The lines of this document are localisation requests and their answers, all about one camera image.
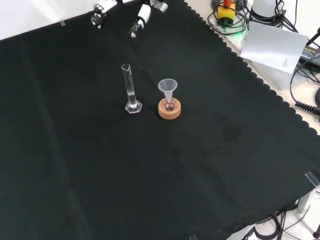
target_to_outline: yellow device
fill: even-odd
[[[224,8],[223,6],[218,7],[218,16],[219,24],[233,24],[235,20],[236,11],[236,4],[231,3],[229,8]]]

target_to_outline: funnel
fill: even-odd
[[[177,81],[167,78],[159,82],[158,88],[164,93],[165,98],[159,102],[158,110],[164,119],[175,119],[180,115],[181,104],[173,98],[173,92],[178,87]]]
[[[163,104],[163,109],[166,111],[172,111],[175,107],[175,100],[172,98],[174,90],[178,87],[176,80],[167,78],[159,82],[158,88],[164,93],[165,101]]]

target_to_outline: white table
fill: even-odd
[[[207,21],[209,14],[212,13],[211,8],[211,0],[185,0],[188,5],[195,10],[200,16]],[[294,22],[295,19],[295,0],[285,0],[284,9],[287,10],[286,17],[291,21]],[[317,29],[320,27],[320,20],[317,19],[317,11],[320,9],[320,1],[319,0],[299,0],[298,1],[298,9],[297,9],[297,23],[296,28],[299,30],[301,34],[307,35],[312,37],[316,34]],[[225,36],[220,35],[221,38],[227,43],[227,46],[232,49],[233,52],[240,55],[239,49]],[[317,39],[317,44],[320,45],[320,39]],[[276,93],[283,98],[284,101],[288,102],[291,107],[296,109],[297,114],[302,116],[302,119],[306,121],[311,128],[314,128],[318,135],[320,135],[320,123],[319,123],[319,116],[313,115],[311,113],[305,112],[300,110],[300,108],[295,107],[295,102],[291,98],[290,92],[286,91],[279,91],[275,88],[272,82],[265,76],[265,74],[260,71],[256,66],[254,66],[250,61],[245,60],[249,67],[252,68],[252,71],[258,75],[259,78],[263,79],[264,83],[268,84],[271,89],[275,90]],[[312,81],[308,80],[304,83],[301,83],[295,87],[293,87],[293,94],[294,97],[305,104],[316,106],[315,103],[315,94],[320,86],[316,85]]]

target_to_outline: hexagonal base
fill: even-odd
[[[125,110],[127,110],[130,114],[135,114],[135,113],[140,112],[141,108],[142,108],[142,104],[139,101],[136,101],[136,107],[135,108],[130,107],[129,102],[125,106]]]

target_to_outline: glass graduated cylinder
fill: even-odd
[[[136,99],[136,92],[130,64],[123,64],[121,66],[121,70],[126,88],[126,94],[128,97],[128,103],[126,104],[125,109],[131,114],[138,113],[142,108],[142,104]]]

